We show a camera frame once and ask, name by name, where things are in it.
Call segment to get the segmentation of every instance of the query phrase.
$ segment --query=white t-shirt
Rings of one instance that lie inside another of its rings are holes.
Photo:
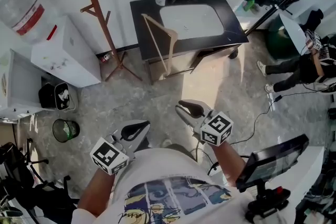
[[[167,148],[151,148],[118,178],[113,201],[98,218],[76,209],[72,224],[249,223],[251,193],[215,185],[191,158]],[[289,206],[281,214],[294,223]]]

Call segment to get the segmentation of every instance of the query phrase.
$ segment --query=black chair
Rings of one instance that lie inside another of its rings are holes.
[[[55,223],[71,223],[72,212],[76,209],[75,204],[78,203],[79,199],[69,197],[67,181],[70,180],[70,177],[64,177],[64,188],[58,188],[54,183],[43,181],[32,164],[48,163],[48,160],[30,161],[29,144],[31,142],[31,139],[27,141],[28,152],[25,155],[12,143],[0,147],[0,163],[4,163],[8,173],[8,177],[1,181],[0,186],[6,190],[8,199],[16,198],[18,203],[28,211],[35,223],[38,223],[34,211],[35,206],[43,211],[44,217]],[[42,184],[33,187],[35,181],[27,168],[28,165],[43,182]]]

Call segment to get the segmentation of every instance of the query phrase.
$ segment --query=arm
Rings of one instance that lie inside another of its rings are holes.
[[[95,216],[103,213],[107,207],[115,175],[108,175],[102,169],[98,169],[89,185],[80,197],[78,208],[89,211]]]
[[[244,160],[238,155],[234,148],[227,142],[220,146],[212,146],[223,174],[230,186],[236,186],[236,180],[245,167]]]
[[[312,49],[312,57],[313,57],[313,62],[317,71],[317,74],[322,77],[324,76],[323,69],[321,67],[320,59],[319,59],[319,52],[316,49]]]

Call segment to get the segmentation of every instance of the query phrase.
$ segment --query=person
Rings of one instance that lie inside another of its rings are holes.
[[[314,48],[309,54],[284,61],[279,65],[267,66],[261,61],[257,61],[257,67],[264,77],[270,74],[293,73],[286,80],[275,84],[266,84],[265,91],[268,93],[285,91],[297,84],[309,84],[321,78],[336,77],[335,64],[323,63],[323,60],[320,60],[319,51]]]
[[[115,175],[98,169],[72,224],[249,223],[245,213],[254,198],[235,188],[245,162],[227,142],[212,149],[229,186],[214,184],[186,149],[149,148],[118,175],[110,206]],[[287,206],[274,217],[279,221],[271,223],[294,223],[295,209]]]

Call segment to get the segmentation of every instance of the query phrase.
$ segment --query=wooden stand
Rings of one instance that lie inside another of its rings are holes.
[[[117,67],[108,75],[108,77],[105,79],[105,81],[108,81],[112,75],[114,74],[114,72],[119,68],[119,69],[125,69],[126,71],[128,71],[129,73],[131,73],[133,76],[135,76],[137,79],[139,79],[140,81],[142,81],[142,79],[140,77],[138,77],[136,74],[134,74],[131,70],[129,70],[127,67],[124,66],[123,62],[119,59],[118,54],[117,54],[117,50],[115,49],[109,28],[107,27],[107,23],[109,21],[109,17],[111,12],[108,11],[106,18],[104,18],[103,16],[103,12],[100,8],[100,4],[98,0],[91,0],[91,4],[82,8],[80,10],[80,12],[87,12],[93,16],[96,16],[98,18],[98,21],[100,23],[100,26],[105,34],[106,40],[109,43],[111,50],[112,50],[112,55],[115,58],[116,62],[117,62]]]

